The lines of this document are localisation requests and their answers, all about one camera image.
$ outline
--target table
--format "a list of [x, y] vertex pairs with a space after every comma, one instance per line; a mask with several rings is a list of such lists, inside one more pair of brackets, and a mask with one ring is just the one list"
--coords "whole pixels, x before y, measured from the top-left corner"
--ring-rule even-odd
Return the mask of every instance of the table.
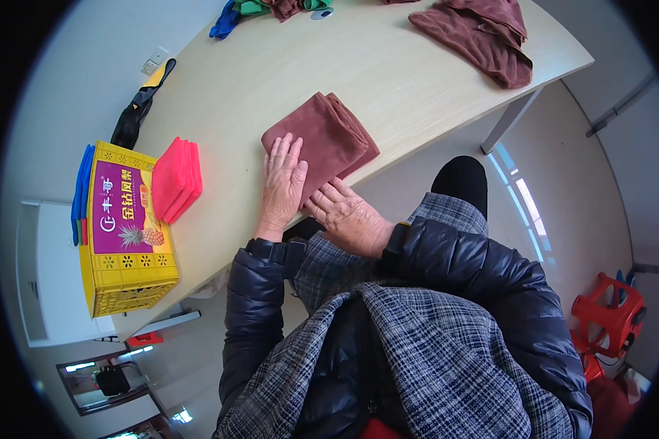
[[314, 93], [334, 92], [381, 151], [347, 177], [352, 185], [514, 102], [484, 143], [488, 152], [538, 89], [593, 63], [542, 8], [519, 3], [529, 35], [522, 48], [534, 72], [532, 83], [517, 90], [500, 89], [417, 31], [407, 16], [427, 8], [426, 1], [346, 0], [324, 20], [299, 13], [279, 23], [265, 15], [241, 23], [223, 41], [209, 38], [213, 22], [203, 29], [176, 57], [135, 147], [160, 157], [181, 136], [200, 148], [204, 190], [172, 226], [180, 284], [149, 310], [113, 315], [120, 338], [208, 282], [246, 245], [259, 216], [261, 135]]

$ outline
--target folded brown towel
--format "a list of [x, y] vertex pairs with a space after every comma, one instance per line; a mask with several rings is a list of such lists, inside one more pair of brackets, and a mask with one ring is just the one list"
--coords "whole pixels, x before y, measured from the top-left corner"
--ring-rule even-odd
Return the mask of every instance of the folded brown towel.
[[408, 20], [452, 48], [503, 89], [532, 81], [532, 61], [520, 47], [527, 38], [517, 0], [439, 0]]
[[269, 128], [261, 143], [267, 153], [276, 137], [303, 138], [299, 160], [308, 163], [301, 205], [333, 177], [341, 179], [369, 163], [380, 152], [359, 120], [334, 95], [315, 93], [291, 114]]

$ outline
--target red stool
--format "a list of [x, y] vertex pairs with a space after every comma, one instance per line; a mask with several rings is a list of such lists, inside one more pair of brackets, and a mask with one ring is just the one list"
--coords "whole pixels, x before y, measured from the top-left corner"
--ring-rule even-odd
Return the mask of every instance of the red stool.
[[593, 352], [589, 352], [588, 345], [583, 343], [583, 340], [573, 330], [571, 332], [571, 341], [573, 347], [581, 352], [581, 365], [583, 366], [583, 375], [586, 377], [586, 382], [589, 383], [600, 376], [605, 376], [605, 371]]
[[[613, 304], [609, 306], [598, 305], [596, 301], [601, 298], [609, 286], [614, 288]], [[627, 298], [620, 305], [620, 289], [624, 290]], [[585, 346], [582, 352], [589, 350], [601, 353], [606, 357], [621, 357], [634, 343], [635, 337], [640, 333], [641, 321], [647, 313], [644, 307], [644, 298], [632, 286], [618, 282], [607, 277], [605, 273], [598, 274], [598, 284], [589, 296], [579, 296], [573, 302], [571, 314], [580, 320], [580, 343]], [[600, 334], [590, 340], [588, 323], [595, 323], [602, 327]], [[610, 344], [602, 348], [599, 344], [608, 336]]]
[[164, 343], [164, 339], [157, 336], [156, 332], [148, 332], [146, 334], [127, 338], [129, 346], [149, 346], [150, 344]]

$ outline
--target pineapple picture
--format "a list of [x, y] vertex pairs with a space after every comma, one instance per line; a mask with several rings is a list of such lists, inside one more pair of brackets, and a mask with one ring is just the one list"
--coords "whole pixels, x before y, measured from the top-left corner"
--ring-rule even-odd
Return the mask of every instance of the pineapple picture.
[[139, 229], [137, 226], [121, 226], [122, 233], [118, 234], [122, 238], [122, 246], [126, 249], [131, 245], [139, 245], [142, 242], [151, 246], [164, 245], [164, 233], [154, 228]]

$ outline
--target black wristband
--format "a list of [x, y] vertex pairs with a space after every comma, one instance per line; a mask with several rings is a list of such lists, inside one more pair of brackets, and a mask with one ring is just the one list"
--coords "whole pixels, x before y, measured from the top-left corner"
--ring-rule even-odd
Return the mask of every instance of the black wristband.
[[403, 256], [403, 243], [405, 242], [405, 235], [410, 225], [407, 223], [398, 223], [391, 233], [391, 238], [388, 240], [388, 245], [383, 250], [381, 255], [380, 268], [381, 271], [389, 273], [395, 271], [400, 263], [401, 256]]
[[307, 241], [299, 237], [291, 238], [287, 243], [256, 238], [246, 243], [245, 250], [263, 262], [283, 265], [283, 278], [292, 279], [303, 263], [306, 248]]

